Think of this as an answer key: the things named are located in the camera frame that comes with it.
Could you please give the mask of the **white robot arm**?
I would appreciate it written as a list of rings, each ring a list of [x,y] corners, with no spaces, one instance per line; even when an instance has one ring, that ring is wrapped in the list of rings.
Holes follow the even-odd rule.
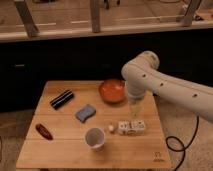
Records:
[[[151,91],[213,123],[213,88],[163,74],[159,64],[154,52],[144,51],[122,67],[129,102],[136,103]]]

